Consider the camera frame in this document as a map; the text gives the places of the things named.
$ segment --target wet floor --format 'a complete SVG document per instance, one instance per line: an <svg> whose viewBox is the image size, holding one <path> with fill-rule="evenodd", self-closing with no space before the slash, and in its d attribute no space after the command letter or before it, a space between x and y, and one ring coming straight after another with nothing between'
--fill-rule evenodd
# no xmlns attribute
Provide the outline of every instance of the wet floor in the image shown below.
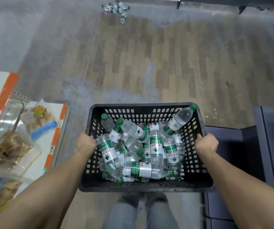
<svg viewBox="0 0 274 229"><path fill-rule="evenodd" d="M0 70L30 99L71 107L57 164L93 104L196 102L206 125L232 128L274 106L274 11L134 0L121 25L101 8L111 1L0 0ZM118 195L78 191L63 228L99 228ZM199 193L168 198L180 228L202 228Z"/></svg>

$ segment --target plastic bag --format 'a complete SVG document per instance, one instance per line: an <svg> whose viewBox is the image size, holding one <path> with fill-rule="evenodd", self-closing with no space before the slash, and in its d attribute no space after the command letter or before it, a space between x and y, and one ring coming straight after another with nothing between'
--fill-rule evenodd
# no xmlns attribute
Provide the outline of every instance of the plastic bag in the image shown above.
<svg viewBox="0 0 274 229"><path fill-rule="evenodd" d="M32 140L57 127L57 122L45 105L46 103L41 100L34 108L27 109L21 114L21 121Z"/></svg>
<svg viewBox="0 0 274 229"><path fill-rule="evenodd" d="M7 131L0 141L0 166L20 176L40 153L17 132Z"/></svg>
<svg viewBox="0 0 274 229"><path fill-rule="evenodd" d="M0 212L8 203L26 189L32 181L23 182L16 178L0 178Z"/></svg>

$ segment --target wooden floor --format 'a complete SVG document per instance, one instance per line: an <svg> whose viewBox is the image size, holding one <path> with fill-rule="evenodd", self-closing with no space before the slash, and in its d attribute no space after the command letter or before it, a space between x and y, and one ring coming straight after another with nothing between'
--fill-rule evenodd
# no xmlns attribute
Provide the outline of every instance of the wooden floor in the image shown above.
<svg viewBox="0 0 274 229"><path fill-rule="evenodd" d="M253 125L252 105L274 106L274 38L267 21L218 13L157 27L128 14L121 25L119 15L97 4L88 11L83 1L51 5L19 71L22 94L72 108L57 164L73 154L96 103L195 102L206 125L231 128ZM176 14L172 6L164 11ZM118 196L78 191L62 228L100 228ZM168 198L180 228L202 227L199 193ZM143 214L138 228L145 220Z"/></svg>

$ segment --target forearm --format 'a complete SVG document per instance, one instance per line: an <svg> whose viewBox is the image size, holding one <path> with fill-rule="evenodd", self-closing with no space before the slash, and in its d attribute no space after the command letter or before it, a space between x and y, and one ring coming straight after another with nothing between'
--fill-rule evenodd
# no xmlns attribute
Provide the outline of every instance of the forearm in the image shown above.
<svg viewBox="0 0 274 229"><path fill-rule="evenodd" d="M200 158L240 229L274 228L273 188L216 153Z"/></svg>
<svg viewBox="0 0 274 229"><path fill-rule="evenodd" d="M0 228L43 228L49 215L66 212L89 157L76 153L34 181L0 213Z"/></svg>

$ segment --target green bottle cap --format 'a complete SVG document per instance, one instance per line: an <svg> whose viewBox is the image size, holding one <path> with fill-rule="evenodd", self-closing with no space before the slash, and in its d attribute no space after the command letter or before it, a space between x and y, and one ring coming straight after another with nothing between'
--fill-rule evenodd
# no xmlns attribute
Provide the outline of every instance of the green bottle cap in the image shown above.
<svg viewBox="0 0 274 229"><path fill-rule="evenodd" d="M137 150L136 153L137 153L137 155L138 155L140 158L142 158L142 157L144 156L144 152L143 152L142 149Z"/></svg>
<svg viewBox="0 0 274 229"><path fill-rule="evenodd" d="M121 178L117 179L116 183L117 183L117 184L124 183L124 181L123 181L123 177L121 177Z"/></svg>
<svg viewBox="0 0 274 229"><path fill-rule="evenodd" d="M191 104L189 105L189 108L190 108L192 111L196 111L196 109L198 108L198 106L197 106L197 104L195 104L195 103L191 103Z"/></svg>
<svg viewBox="0 0 274 229"><path fill-rule="evenodd" d="M106 179L107 178L107 173L105 171L102 172L102 178Z"/></svg>
<svg viewBox="0 0 274 229"><path fill-rule="evenodd" d="M106 113L103 113L102 115L101 115L101 119L102 120L107 120L107 118L108 118L108 115L106 114Z"/></svg>
<svg viewBox="0 0 274 229"><path fill-rule="evenodd" d="M170 177L174 177L174 175L175 175L174 169L172 169L172 168L169 169L169 175L170 175Z"/></svg>
<svg viewBox="0 0 274 229"><path fill-rule="evenodd" d="M119 118L116 122L117 125L123 125L123 123L124 123L123 118Z"/></svg>

